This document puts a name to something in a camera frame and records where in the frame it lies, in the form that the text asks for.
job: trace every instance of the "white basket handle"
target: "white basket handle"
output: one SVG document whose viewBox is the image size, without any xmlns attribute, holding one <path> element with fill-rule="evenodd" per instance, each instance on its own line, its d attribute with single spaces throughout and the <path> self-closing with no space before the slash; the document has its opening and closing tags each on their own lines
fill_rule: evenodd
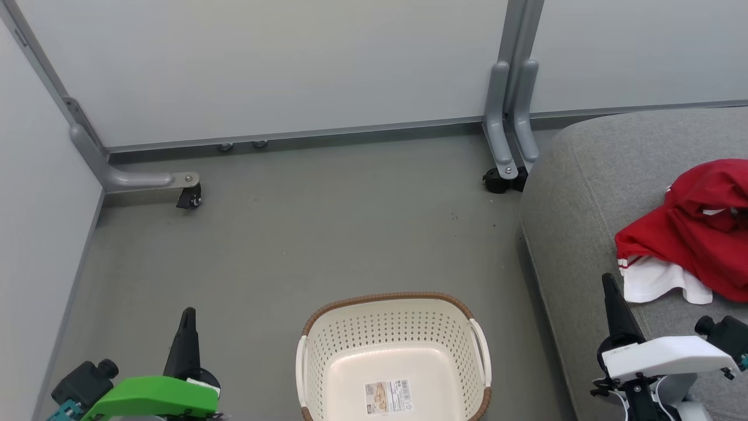
<svg viewBox="0 0 748 421">
<path fill-rule="evenodd" d="M 480 328 L 478 322 L 472 318 L 470 319 L 470 327 L 473 328 L 476 338 L 478 339 L 478 346 L 480 346 L 480 356 L 482 356 L 483 363 L 483 376 L 485 386 L 491 386 L 491 354 L 488 352 L 488 343 L 485 340 L 483 329 Z"/>
<path fill-rule="evenodd" d="M 303 335 L 298 341 L 296 347 L 296 393 L 298 393 L 298 403 L 301 407 L 307 406 L 307 385 L 304 376 L 304 356 L 307 353 L 307 336 Z"/>
</svg>

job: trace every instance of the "white wall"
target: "white wall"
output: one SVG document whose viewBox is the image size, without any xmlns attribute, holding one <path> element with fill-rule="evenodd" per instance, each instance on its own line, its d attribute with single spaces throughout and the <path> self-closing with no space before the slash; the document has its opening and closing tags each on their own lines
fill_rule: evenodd
<svg viewBox="0 0 748 421">
<path fill-rule="evenodd" d="M 483 114 L 507 0 L 17 0 L 106 146 Z"/>
<path fill-rule="evenodd" d="M 748 1 L 545 0 L 532 112 L 748 99 Z"/>
<path fill-rule="evenodd" d="M 0 21 L 0 418 L 30 420 L 102 188 Z"/>
</svg>

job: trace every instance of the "laundry basket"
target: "laundry basket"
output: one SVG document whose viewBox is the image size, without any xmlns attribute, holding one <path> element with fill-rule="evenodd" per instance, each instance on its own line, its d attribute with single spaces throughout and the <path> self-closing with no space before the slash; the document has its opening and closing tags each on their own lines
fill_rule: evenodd
<svg viewBox="0 0 748 421">
<path fill-rule="evenodd" d="M 470 310 L 439 293 L 328 304 L 304 326 L 296 389 L 304 421 L 476 421 L 491 400 L 488 344 Z"/>
</svg>

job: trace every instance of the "product label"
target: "product label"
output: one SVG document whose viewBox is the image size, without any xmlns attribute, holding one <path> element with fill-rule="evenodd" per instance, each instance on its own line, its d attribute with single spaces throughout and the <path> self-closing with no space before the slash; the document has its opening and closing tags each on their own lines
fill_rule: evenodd
<svg viewBox="0 0 748 421">
<path fill-rule="evenodd" d="M 411 388 L 407 380 L 380 381 L 365 386 L 367 414 L 380 415 L 413 410 Z"/>
</svg>

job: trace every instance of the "gray ottoman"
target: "gray ottoman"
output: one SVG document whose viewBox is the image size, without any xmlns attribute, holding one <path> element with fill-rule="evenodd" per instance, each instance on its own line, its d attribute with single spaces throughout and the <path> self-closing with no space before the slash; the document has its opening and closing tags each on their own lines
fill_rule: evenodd
<svg viewBox="0 0 748 421">
<path fill-rule="evenodd" d="M 584 121 L 560 132 L 533 167 L 522 228 L 579 420 L 620 417 L 619 408 L 589 394 L 602 376 L 595 352 L 607 336 L 600 276 L 611 272 L 622 282 L 613 236 L 659 206 L 682 172 L 719 158 L 748 158 L 748 108 Z M 631 307 L 649 339 L 693 335 L 703 315 L 748 323 L 748 304 L 717 294 L 706 306 L 687 303 L 676 290 Z M 720 372 L 701 375 L 692 393 L 715 420 L 748 420 L 748 374 L 734 381 Z"/>
</svg>

